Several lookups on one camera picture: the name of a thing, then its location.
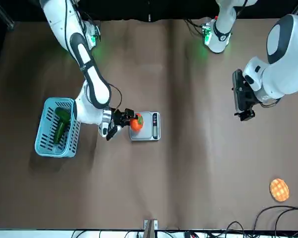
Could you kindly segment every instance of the white robot link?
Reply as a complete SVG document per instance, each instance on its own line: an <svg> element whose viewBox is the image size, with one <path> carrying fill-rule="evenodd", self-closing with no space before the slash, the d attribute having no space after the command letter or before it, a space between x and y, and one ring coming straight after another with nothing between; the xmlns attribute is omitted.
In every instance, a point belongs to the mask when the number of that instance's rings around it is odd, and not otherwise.
<svg viewBox="0 0 298 238"><path fill-rule="evenodd" d="M298 92L298 15L277 21L268 34L266 49L268 63L254 57L244 71L233 73L235 115L241 121L255 117L254 105L269 108L284 95Z"/></svg>
<svg viewBox="0 0 298 238"><path fill-rule="evenodd" d="M85 81L75 100L75 117L87 124L96 124L107 140L137 118L133 110L109 107L110 85L100 74L91 49L99 29L92 22L83 21L71 0L40 0L47 21L61 46L76 60Z"/></svg>
<svg viewBox="0 0 298 238"><path fill-rule="evenodd" d="M254 5L257 0L216 0L220 11L217 19L202 26L204 31L204 44L214 53L221 53L228 45L232 27L235 23L236 16L246 6ZM236 13L234 7L240 6L241 9Z"/></svg>

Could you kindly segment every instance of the blue basket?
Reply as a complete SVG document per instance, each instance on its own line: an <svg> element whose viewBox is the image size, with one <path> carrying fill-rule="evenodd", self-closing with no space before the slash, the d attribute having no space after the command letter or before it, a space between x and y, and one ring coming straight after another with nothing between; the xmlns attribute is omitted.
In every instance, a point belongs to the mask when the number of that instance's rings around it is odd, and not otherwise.
<svg viewBox="0 0 298 238"><path fill-rule="evenodd" d="M74 117L74 102L70 98L48 98L45 101L34 146L38 155L60 158L73 157L76 154L80 122ZM59 117L55 114L57 107L71 112L71 124L66 128L61 142L55 145L53 139L59 122Z"/></svg>

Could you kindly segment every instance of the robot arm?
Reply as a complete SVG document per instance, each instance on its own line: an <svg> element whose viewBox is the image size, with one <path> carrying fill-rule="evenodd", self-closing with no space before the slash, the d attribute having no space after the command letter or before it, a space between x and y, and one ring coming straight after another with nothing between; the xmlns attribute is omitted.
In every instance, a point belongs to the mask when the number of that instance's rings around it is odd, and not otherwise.
<svg viewBox="0 0 298 238"><path fill-rule="evenodd" d="M123 126L129 125L130 118L137 116L129 109L121 113L108 107L111 88L90 51L95 46L92 40L95 27L82 21L71 0L40 0L40 4L55 37L76 60L85 77L75 100L77 120L99 125L100 135L111 139Z"/></svg>
<svg viewBox="0 0 298 238"><path fill-rule="evenodd" d="M271 29L266 43L268 63L252 58L244 71L233 73L235 115L255 117L252 107L276 105L286 94L298 92L298 16L286 15Z"/></svg>
<svg viewBox="0 0 298 238"><path fill-rule="evenodd" d="M257 0L217 0L220 11L217 19L208 23L209 36L205 36L205 45L214 53L221 53L228 45L233 24L236 20L234 7L254 5Z"/></svg>

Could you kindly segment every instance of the black background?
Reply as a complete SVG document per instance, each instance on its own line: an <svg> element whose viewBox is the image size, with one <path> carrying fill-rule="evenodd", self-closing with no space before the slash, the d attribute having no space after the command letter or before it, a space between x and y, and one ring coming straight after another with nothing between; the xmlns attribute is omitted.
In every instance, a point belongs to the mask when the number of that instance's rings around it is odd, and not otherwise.
<svg viewBox="0 0 298 238"><path fill-rule="evenodd" d="M44 21L38 0L0 0L15 21ZM240 18L280 18L294 9L298 0L258 0L246 7ZM215 0L81 0L79 7L97 20L152 21L160 19L197 19L214 17L219 12Z"/></svg>

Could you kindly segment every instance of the green led light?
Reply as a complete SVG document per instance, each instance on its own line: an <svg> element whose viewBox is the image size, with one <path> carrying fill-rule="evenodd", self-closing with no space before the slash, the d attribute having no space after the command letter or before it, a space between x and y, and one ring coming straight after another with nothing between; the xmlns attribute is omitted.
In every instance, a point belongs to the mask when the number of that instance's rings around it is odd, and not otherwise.
<svg viewBox="0 0 298 238"><path fill-rule="evenodd" d="M212 38L212 32L208 32L204 37L204 44L207 46Z"/></svg>
<svg viewBox="0 0 298 238"><path fill-rule="evenodd" d="M204 37L204 44L208 45L210 43L211 37L212 37L212 32L211 28L207 24L202 24L202 34Z"/></svg>

